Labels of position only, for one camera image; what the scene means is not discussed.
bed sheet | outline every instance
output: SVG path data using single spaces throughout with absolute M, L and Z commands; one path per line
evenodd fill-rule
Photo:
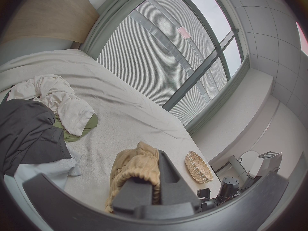
M 190 150 L 203 159 L 204 156 L 179 119 L 82 51 L 40 52 L 2 65 L 0 99 L 11 85 L 45 74 L 66 79 L 75 94 L 88 102 L 98 116 L 96 128 L 78 141 L 69 143 L 83 156 L 79 164 L 82 175 L 69 176 L 65 186 L 67 193 L 104 210 L 116 155 L 124 149 L 136 148 L 137 143 L 143 141 L 165 151 L 195 193 L 209 187 L 211 197 L 217 195 L 221 184 L 213 172 L 212 182 L 200 184 L 187 170 L 184 159 Z

woven basket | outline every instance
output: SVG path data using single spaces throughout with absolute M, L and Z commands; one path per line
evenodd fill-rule
M 192 177 L 199 183 L 213 181 L 213 175 L 205 161 L 195 152 L 190 151 L 185 157 L 186 166 Z

tan cloth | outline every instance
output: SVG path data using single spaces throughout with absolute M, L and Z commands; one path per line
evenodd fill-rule
M 136 149 L 121 151 L 115 158 L 110 174 L 109 197 L 105 212 L 112 212 L 111 203 L 127 179 L 139 177 L 153 185 L 153 204 L 158 204 L 160 196 L 159 152 L 156 148 L 139 142 Z

green garment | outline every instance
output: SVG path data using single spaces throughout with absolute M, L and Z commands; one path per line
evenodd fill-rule
M 63 129 L 64 141 L 65 142 L 74 142 L 79 140 L 79 138 L 85 136 L 87 133 L 91 131 L 91 129 L 95 128 L 98 123 L 98 118 L 96 114 L 93 114 L 90 120 L 88 121 L 87 125 L 85 126 L 82 135 L 79 137 L 77 135 L 70 134 L 62 125 L 59 116 L 56 116 L 56 121 L 53 124 L 54 127 Z

window pane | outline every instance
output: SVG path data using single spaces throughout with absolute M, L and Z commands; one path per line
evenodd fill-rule
M 204 15 L 217 39 L 221 42 L 231 30 L 227 18 L 216 0 L 191 0 Z
M 184 126 L 196 117 L 227 83 L 220 58 L 214 62 L 210 69 L 201 77 L 200 81 L 205 87 L 206 92 L 201 92 L 197 83 L 170 111 Z
M 228 64 L 230 76 L 232 77 L 242 63 L 240 52 L 238 51 L 235 38 L 230 42 L 230 44 L 224 50 L 224 55 Z
M 163 106 L 213 50 L 182 0 L 147 0 L 121 22 L 97 61 Z M 198 88 L 205 91 L 201 82 Z

